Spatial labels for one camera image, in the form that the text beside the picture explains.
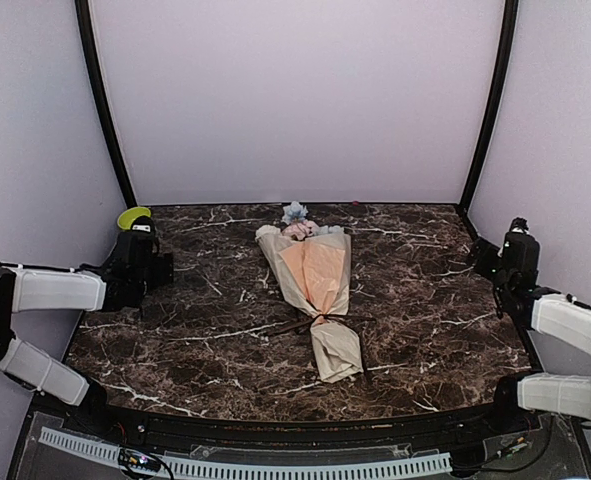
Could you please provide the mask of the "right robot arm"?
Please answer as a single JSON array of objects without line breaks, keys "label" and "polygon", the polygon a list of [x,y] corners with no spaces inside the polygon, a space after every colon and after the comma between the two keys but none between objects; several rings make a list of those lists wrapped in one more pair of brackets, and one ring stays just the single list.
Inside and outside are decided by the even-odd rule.
[{"label": "right robot arm", "polygon": [[562,414],[591,424],[591,305],[538,283],[539,242],[521,224],[501,245],[478,238],[469,254],[475,273],[491,283],[498,318],[516,327],[529,371],[496,386],[485,424],[509,432],[530,411]]}]

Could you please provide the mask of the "peach wrapping paper sheet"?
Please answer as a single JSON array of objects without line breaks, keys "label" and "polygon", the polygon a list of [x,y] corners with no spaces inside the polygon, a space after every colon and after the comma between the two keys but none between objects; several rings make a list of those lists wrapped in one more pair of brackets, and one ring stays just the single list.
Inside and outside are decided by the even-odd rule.
[{"label": "peach wrapping paper sheet", "polygon": [[[256,239],[284,300],[308,317],[347,315],[351,237],[343,233],[291,240],[282,234]],[[336,383],[365,371],[358,334],[340,321],[309,327],[319,379]]]}]

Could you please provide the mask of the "black twine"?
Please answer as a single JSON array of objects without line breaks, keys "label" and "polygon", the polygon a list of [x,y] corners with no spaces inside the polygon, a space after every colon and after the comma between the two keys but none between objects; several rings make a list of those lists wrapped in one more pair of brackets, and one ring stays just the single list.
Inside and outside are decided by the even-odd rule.
[{"label": "black twine", "polygon": [[375,318],[372,316],[364,316],[364,315],[340,315],[340,314],[318,314],[314,317],[306,317],[304,320],[297,320],[295,322],[291,322],[285,326],[279,327],[276,330],[270,332],[268,334],[269,337],[276,337],[279,335],[286,334],[291,331],[295,331],[304,327],[311,327],[315,325],[322,325],[325,323],[329,323],[331,321],[375,321]]}]

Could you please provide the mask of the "pink fake flower stem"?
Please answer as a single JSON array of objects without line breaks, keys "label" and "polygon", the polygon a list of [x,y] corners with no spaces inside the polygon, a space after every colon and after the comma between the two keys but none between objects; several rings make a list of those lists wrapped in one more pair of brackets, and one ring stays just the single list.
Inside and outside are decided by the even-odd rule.
[{"label": "pink fake flower stem", "polygon": [[310,220],[294,221],[282,230],[281,234],[291,240],[303,241],[314,236],[319,226]]}]

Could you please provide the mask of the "blue fake flower bunch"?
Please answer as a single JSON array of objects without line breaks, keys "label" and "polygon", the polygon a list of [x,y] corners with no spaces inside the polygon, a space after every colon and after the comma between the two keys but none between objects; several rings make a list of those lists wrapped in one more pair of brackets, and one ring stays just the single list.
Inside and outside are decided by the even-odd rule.
[{"label": "blue fake flower bunch", "polygon": [[[294,221],[308,220],[307,219],[307,215],[308,215],[307,207],[297,201],[293,201],[289,205],[285,206],[283,208],[283,211],[284,211],[284,214],[282,217],[282,222],[286,225],[286,227]],[[318,225],[318,226],[319,226],[319,230],[316,232],[316,234],[314,236],[311,236],[311,237],[344,232],[344,228],[341,226],[320,226],[320,225]]]}]

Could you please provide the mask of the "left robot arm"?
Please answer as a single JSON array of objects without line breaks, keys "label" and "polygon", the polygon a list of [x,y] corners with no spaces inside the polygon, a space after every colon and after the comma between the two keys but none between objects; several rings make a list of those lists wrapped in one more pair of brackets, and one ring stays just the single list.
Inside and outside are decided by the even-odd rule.
[{"label": "left robot arm", "polygon": [[77,408],[76,417],[95,436],[116,427],[115,412],[105,406],[106,391],[88,375],[64,364],[39,345],[37,335],[18,325],[40,320],[71,331],[84,313],[138,309],[147,294],[172,284],[174,258],[160,250],[155,234],[123,231],[99,266],[31,266],[0,260],[0,372],[36,393]]}]

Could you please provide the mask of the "white fake flower stem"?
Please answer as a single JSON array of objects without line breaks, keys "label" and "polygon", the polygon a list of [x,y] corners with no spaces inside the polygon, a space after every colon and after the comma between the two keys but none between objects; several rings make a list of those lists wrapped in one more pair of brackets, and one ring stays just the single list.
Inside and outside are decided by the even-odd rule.
[{"label": "white fake flower stem", "polygon": [[274,225],[262,225],[255,232],[255,238],[259,239],[264,235],[280,235],[281,229]]}]

